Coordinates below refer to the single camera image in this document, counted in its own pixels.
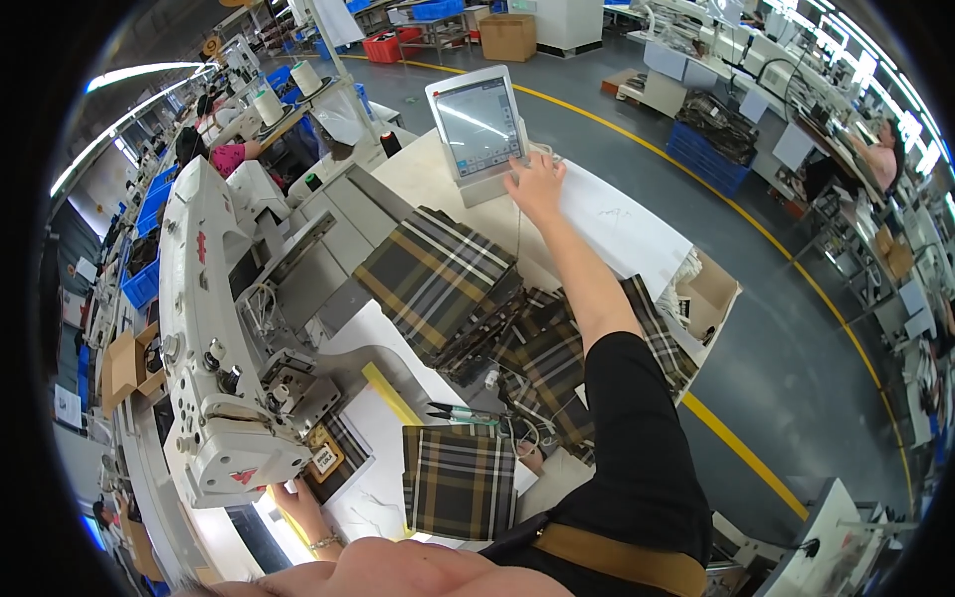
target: gray concrete floor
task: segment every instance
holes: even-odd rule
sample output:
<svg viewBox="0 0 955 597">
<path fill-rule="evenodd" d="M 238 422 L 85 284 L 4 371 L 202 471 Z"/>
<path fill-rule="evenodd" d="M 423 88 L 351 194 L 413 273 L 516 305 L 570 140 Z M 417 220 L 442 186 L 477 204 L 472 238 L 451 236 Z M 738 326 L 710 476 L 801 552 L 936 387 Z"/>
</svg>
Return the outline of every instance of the gray concrete floor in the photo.
<svg viewBox="0 0 955 597">
<path fill-rule="evenodd" d="M 616 101 L 602 78 L 643 66 L 642 46 L 620 37 L 572 59 L 537 54 L 507 63 L 515 84 L 604 118 L 663 148 L 672 120 Z M 480 47 L 443 53 L 445 66 L 472 71 L 491 63 Z M 431 51 L 411 59 L 436 64 Z M 316 70 L 331 63 L 315 59 Z M 402 113 L 422 134 L 434 127 L 424 87 L 451 74 L 401 64 L 346 59 L 368 97 Z M 902 460 L 875 383 L 830 310 L 809 284 L 751 224 L 647 148 L 599 122 L 529 94 L 517 94 L 530 139 L 548 143 L 627 193 L 707 252 L 743 286 L 732 315 L 691 391 L 784 482 L 789 477 L 842 478 L 857 501 L 882 501 L 908 510 Z M 808 238 L 751 174 L 735 200 L 791 250 Z M 827 264 L 804 262 L 846 319 L 858 304 Z M 854 328 L 880 369 L 877 335 Z M 794 511 L 713 431 L 680 409 L 697 474 L 711 508 L 744 532 L 790 541 L 801 526 Z"/>
</svg>

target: industrial sewing machine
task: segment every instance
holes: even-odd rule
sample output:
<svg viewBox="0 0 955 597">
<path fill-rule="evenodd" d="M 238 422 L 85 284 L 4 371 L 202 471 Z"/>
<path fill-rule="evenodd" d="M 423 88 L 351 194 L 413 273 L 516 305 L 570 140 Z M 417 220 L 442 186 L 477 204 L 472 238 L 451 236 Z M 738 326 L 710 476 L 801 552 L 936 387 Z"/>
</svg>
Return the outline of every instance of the industrial sewing machine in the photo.
<svg viewBox="0 0 955 597">
<path fill-rule="evenodd" d="M 202 158 L 182 170 L 160 224 L 159 321 L 176 413 L 165 450 L 184 456 L 171 474 L 191 506 L 249 503 L 321 470 L 321 419 L 361 391 L 369 362 L 427 400 L 390 350 L 320 355 L 304 332 L 317 312 L 331 337 L 368 302 L 349 276 L 410 210 L 355 164 L 294 211 L 256 161 L 228 182 Z"/>
</svg>

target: black pants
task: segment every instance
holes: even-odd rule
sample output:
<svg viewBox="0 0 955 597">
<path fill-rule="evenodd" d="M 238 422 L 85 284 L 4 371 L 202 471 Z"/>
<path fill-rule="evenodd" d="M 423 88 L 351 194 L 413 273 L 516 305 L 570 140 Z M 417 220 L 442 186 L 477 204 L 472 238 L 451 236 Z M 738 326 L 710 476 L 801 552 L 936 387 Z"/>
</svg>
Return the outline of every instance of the black pants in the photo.
<svg viewBox="0 0 955 597">
<path fill-rule="evenodd" d="M 806 181 L 802 184 L 802 187 L 806 189 L 806 201 L 811 202 L 817 198 L 832 178 L 836 178 L 838 185 L 850 195 L 856 196 L 856 191 L 860 187 L 859 181 L 846 174 L 832 158 L 823 158 L 806 165 Z"/>
</svg>

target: sewing machine logo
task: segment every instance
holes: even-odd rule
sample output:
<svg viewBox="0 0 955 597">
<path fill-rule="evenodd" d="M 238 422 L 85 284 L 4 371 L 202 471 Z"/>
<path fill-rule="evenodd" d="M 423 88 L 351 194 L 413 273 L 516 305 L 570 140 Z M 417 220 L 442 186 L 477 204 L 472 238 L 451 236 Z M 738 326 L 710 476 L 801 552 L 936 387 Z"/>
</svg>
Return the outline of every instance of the sewing machine logo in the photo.
<svg viewBox="0 0 955 597">
<path fill-rule="evenodd" d="M 199 244 L 199 263 L 205 265 L 205 232 L 199 231 L 199 236 L 196 237 L 196 242 Z"/>
<path fill-rule="evenodd" d="M 252 475 L 255 475 L 257 468 L 250 468 L 239 473 L 230 473 L 229 477 L 238 481 L 242 485 L 248 485 L 248 482 L 252 479 Z"/>
</svg>

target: black sleeve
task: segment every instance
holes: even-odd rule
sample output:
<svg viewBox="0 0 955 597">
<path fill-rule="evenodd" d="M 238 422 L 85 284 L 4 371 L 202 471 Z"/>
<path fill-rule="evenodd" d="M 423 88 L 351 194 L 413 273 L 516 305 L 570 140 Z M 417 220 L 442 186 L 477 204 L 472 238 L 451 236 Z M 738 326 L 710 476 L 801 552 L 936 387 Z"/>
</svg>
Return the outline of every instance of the black sleeve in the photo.
<svg viewBox="0 0 955 597">
<path fill-rule="evenodd" d="M 669 386 L 647 344 L 618 331 L 584 363 L 597 472 L 563 499 L 557 520 L 617 541 L 686 553 L 706 565 L 711 514 Z"/>
</svg>

